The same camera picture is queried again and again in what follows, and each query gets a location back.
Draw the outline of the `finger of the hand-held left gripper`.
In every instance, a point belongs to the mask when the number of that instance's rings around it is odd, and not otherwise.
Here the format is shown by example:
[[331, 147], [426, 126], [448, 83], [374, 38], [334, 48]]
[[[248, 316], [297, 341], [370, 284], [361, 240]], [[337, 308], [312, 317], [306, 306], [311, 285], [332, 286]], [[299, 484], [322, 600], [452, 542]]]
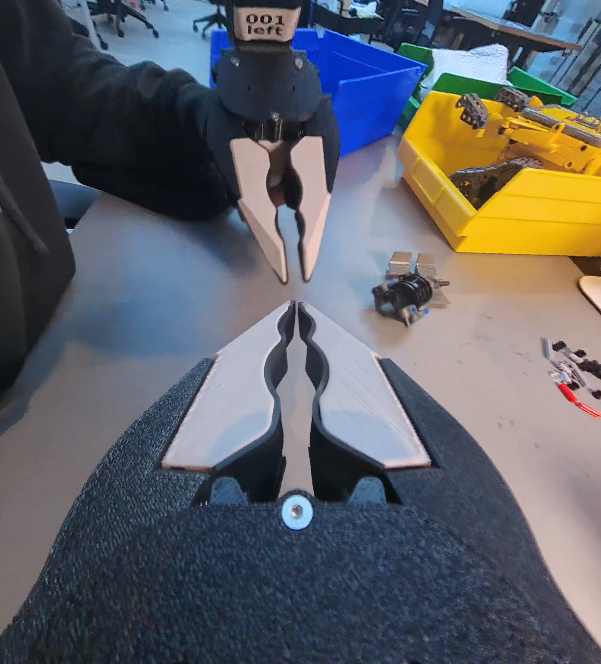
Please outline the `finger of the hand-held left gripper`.
[[326, 226], [331, 193], [326, 180], [323, 139], [305, 136], [290, 151], [290, 167], [299, 187], [296, 221], [302, 276], [312, 279]]
[[282, 141], [255, 141], [248, 137], [230, 142], [238, 185], [238, 212], [258, 242], [264, 257], [282, 284], [288, 282], [286, 248], [278, 228], [278, 206], [269, 194], [281, 182], [288, 157]]

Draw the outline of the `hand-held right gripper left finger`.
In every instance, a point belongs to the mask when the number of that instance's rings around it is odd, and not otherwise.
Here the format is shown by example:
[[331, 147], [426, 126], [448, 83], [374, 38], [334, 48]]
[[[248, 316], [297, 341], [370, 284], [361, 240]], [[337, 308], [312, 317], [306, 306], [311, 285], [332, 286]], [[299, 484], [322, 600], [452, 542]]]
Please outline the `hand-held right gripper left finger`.
[[286, 469], [277, 388], [288, 370], [296, 303], [288, 301], [212, 357], [162, 457], [162, 469], [238, 482], [250, 502], [272, 502]]

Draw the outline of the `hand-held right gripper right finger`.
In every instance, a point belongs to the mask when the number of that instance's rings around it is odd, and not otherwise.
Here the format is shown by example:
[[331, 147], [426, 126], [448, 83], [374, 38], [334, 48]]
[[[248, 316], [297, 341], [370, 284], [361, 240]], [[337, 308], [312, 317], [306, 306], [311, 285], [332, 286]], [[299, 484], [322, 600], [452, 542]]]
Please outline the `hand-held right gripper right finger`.
[[375, 478], [384, 501], [400, 502], [389, 473], [429, 469], [432, 458], [382, 358], [307, 302], [298, 303], [298, 329], [316, 392], [308, 445], [315, 498], [348, 501], [362, 479]]

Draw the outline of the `blue plastic bin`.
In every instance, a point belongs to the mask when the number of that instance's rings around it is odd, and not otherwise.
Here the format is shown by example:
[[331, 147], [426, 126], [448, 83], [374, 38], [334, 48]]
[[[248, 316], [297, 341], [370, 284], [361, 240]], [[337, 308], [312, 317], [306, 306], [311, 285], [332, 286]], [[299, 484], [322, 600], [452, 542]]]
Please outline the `blue plastic bin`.
[[[227, 45], [227, 32], [214, 31], [211, 69]], [[317, 66], [322, 89], [331, 96], [341, 135], [341, 156], [392, 132], [426, 68], [330, 30], [319, 34], [315, 29], [299, 29], [292, 45], [305, 51]]]

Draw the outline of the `black toy wheel assembly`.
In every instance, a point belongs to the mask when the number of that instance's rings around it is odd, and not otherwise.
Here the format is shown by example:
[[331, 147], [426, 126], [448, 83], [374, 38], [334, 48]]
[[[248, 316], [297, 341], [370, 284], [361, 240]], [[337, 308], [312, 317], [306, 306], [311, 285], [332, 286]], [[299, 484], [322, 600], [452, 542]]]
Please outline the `black toy wheel assembly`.
[[409, 328], [429, 313], [434, 294], [432, 283], [417, 274], [386, 279], [372, 288], [375, 310]]

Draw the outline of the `grey desk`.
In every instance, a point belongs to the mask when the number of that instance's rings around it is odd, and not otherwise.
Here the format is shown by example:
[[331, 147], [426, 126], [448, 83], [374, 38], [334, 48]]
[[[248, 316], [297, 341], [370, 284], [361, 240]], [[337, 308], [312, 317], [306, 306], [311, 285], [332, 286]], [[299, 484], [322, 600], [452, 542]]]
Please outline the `grey desk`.
[[[0, 405], [0, 634], [106, 451], [200, 359], [295, 299], [395, 361], [478, 441], [601, 646], [601, 422], [557, 391], [539, 343], [601, 362], [601, 315], [567, 257], [453, 252], [402, 182], [397, 146], [340, 161], [307, 284], [288, 209], [284, 286], [237, 214], [186, 224], [95, 200], [70, 235], [75, 278]], [[409, 328], [371, 293], [396, 252], [434, 255], [450, 282], [449, 305]]]

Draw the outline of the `black office chair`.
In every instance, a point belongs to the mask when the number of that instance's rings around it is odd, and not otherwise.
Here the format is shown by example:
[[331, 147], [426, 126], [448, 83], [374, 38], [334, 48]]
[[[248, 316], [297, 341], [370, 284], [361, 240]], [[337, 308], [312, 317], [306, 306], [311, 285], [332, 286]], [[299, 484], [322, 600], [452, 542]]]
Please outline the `black office chair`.
[[86, 5], [91, 19], [106, 17], [107, 22], [113, 25], [118, 38], [125, 37], [122, 25], [127, 18], [133, 18], [134, 20], [139, 21], [139, 23], [151, 32], [153, 38], [160, 38], [160, 33], [155, 26], [147, 20], [143, 11], [134, 8], [130, 1], [86, 1]]
[[202, 25], [201, 37], [205, 38], [206, 32], [211, 28], [227, 29], [226, 4], [225, 1], [209, 1], [215, 7], [210, 15], [193, 20], [192, 28], [195, 33], [199, 32]]

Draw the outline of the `grey toy panel assembly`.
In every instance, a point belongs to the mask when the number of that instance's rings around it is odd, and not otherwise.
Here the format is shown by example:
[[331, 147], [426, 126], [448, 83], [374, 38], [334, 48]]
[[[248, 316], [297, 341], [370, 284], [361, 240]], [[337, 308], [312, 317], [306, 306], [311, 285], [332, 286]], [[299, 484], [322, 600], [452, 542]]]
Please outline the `grey toy panel assembly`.
[[444, 293], [449, 281], [438, 276], [434, 255], [430, 253], [396, 252], [388, 262], [386, 279], [406, 274], [417, 274], [427, 278], [433, 286], [434, 294], [429, 307], [445, 308], [450, 301]]

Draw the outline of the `grey chair seat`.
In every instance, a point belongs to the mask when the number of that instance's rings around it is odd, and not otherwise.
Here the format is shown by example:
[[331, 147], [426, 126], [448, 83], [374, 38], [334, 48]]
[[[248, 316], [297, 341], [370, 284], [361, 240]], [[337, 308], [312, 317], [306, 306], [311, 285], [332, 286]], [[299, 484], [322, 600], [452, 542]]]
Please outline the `grey chair seat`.
[[101, 194], [97, 189], [56, 179], [50, 179], [49, 186], [68, 231], [77, 226], [94, 200]]

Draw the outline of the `green plastic bin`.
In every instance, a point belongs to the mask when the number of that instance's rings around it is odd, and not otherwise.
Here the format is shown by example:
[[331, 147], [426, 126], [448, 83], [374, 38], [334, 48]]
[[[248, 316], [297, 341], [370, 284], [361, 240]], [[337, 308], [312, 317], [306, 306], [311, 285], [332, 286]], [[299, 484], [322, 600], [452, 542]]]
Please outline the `green plastic bin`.
[[[416, 85], [416, 88], [406, 102], [398, 120], [398, 125], [405, 129], [421, 106], [421, 93], [423, 91], [422, 83], [429, 79], [429, 75], [434, 66], [434, 60], [432, 49], [409, 43], [402, 43], [397, 54], [426, 65], [426, 70], [421, 77], [421, 81]], [[508, 72], [507, 81], [503, 84], [498, 82], [488, 82], [481, 79], [472, 79], [453, 72], [443, 72], [437, 78], [436, 82], [429, 87], [429, 91], [436, 90], [442, 93], [458, 95], [475, 93], [482, 98], [492, 100], [496, 93], [498, 93], [502, 87], [506, 86], [518, 89], [529, 96], [535, 95], [545, 104], [559, 104], [565, 108], [571, 108], [577, 101], [576, 96], [571, 95], [570, 93], [561, 90], [518, 67], [512, 67]]]

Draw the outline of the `white foam sheet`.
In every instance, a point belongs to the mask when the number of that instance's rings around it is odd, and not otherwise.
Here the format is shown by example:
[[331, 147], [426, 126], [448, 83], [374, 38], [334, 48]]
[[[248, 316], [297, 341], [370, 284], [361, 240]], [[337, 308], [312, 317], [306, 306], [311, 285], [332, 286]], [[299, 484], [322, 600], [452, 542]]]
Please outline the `white foam sheet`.
[[471, 50], [433, 48], [432, 56], [434, 66], [429, 79], [422, 83], [422, 101], [430, 92], [437, 92], [436, 90], [429, 91], [429, 87], [443, 72], [453, 72], [472, 79], [502, 84], [508, 78], [509, 53], [503, 45], [480, 46]]

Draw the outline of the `pile of small toy parts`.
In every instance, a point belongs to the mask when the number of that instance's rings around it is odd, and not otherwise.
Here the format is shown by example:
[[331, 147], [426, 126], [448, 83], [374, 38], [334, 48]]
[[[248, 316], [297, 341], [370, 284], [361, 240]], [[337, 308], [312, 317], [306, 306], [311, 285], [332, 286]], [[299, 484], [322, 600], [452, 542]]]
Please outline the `pile of small toy parts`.
[[573, 350], [562, 340], [540, 338], [543, 358], [551, 368], [548, 375], [573, 407], [601, 422], [601, 362], [582, 349]]

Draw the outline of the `yellow plastic bin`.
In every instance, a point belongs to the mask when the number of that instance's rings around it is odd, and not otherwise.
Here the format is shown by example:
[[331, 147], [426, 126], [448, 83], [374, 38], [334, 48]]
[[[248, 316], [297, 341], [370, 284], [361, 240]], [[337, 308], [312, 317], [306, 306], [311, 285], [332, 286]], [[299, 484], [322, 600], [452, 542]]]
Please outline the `yellow plastic bin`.
[[[526, 169], [475, 209], [451, 183], [457, 170], [491, 165], [503, 141], [460, 120], [459, 95], [432, 91], [398, 149], [403, 178], [457, 252], [601, 254], [601, 175]], [[484, 100], [488, 111], [509, 113]]]

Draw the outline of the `yellow toy tracked vehicle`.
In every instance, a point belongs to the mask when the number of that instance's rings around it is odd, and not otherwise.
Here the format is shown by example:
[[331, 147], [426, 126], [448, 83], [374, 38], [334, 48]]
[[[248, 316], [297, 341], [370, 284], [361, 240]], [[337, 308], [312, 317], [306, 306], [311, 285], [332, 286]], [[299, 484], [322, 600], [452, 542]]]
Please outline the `yellow toy tracked vehicle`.
[[451, 183], [479, 209], [526, 169], [601, 175], [601, 119], [557, 104], [533, 105], [530, 96], [503, 87], [494, 101], [509, 113], [490, 112], [474, 93], [455, 104], [460, 120], [478, 137], [498, 136], [503, 144], [491, 165], [457, 170]]

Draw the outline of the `background work table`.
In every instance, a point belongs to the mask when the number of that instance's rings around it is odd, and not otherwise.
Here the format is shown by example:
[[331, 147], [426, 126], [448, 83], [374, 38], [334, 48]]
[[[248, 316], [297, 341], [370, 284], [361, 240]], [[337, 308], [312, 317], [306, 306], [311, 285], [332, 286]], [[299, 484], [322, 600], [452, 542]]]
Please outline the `background work table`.
[[560, 1], [444, 1], [431, 45], [452, 50], [500, 44], [508, 63], [527, 70], [537, 54], [582, 50], [576, 37], [554, 34]]

